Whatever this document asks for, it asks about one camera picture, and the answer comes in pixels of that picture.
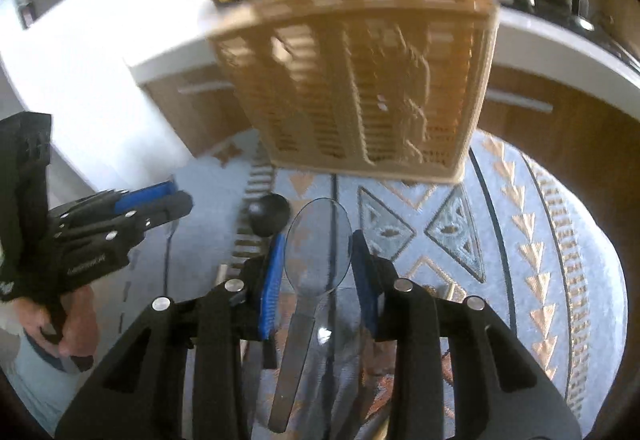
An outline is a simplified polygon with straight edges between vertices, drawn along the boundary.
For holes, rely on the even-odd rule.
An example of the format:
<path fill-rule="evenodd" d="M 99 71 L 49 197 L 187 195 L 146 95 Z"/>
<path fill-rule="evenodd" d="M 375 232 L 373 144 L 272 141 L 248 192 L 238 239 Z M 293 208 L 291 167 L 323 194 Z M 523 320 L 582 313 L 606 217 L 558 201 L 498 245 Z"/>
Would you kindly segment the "person's left hand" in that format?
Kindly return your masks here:
<path fill-rule="evenodd" d="M 63 362 L 93 358 L 100 342 L 100 331 L 94 308 L 94 290 L 90 285 L 66 293 L 61 297 L 61 305 L 66 318 L 61 339 L 54 344 L 42 334 L 51 324 L 46 307 L 29 298 L 16 298 L 10 302 L 17 321 L 24 329 L 27 345 L 35 350 L 37 358 L 48 368 L 65 373 Z"/>

